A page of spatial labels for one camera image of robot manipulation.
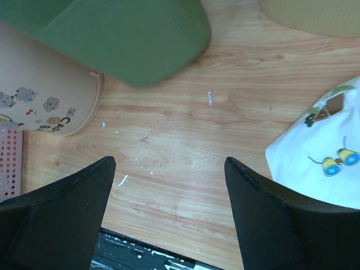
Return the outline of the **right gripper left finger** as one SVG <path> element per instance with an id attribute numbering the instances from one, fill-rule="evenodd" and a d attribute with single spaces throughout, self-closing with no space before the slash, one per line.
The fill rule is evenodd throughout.
<path id="1" fill-rule="evenodd" d="M 89 269 L 115 170 L 105 156 L 1 202 L 1 269 Z"/>

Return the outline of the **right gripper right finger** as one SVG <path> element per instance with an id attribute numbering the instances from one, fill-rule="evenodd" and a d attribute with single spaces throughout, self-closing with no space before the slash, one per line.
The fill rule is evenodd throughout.
<path id="1" fill-rule="evenodd" d="M 359 210 L 302 195 L 233 157 L 224 174 L 245 269 L 359 268 Z"/>

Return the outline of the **peach plastic bucket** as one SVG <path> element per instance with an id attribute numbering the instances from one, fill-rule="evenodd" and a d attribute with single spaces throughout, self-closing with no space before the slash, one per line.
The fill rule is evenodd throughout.
<path id="1" fill-rule="evenodd" d="M 1 128 L 68 136 L 98 109 L 104 75 L 1 23 Z"/>

